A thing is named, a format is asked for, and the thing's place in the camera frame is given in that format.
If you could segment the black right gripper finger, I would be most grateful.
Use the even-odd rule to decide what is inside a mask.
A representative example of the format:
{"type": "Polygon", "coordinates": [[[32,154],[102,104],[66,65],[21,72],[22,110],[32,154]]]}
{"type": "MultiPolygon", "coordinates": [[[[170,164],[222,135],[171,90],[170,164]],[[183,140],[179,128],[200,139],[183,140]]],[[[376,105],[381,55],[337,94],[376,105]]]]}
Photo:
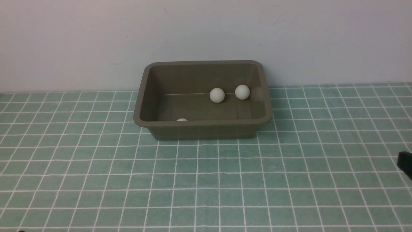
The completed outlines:
{"type": "Polygon", "coordinates": [[[401,151],[398,153],[397,167],[412,180],[412,153],[401,151]]]}

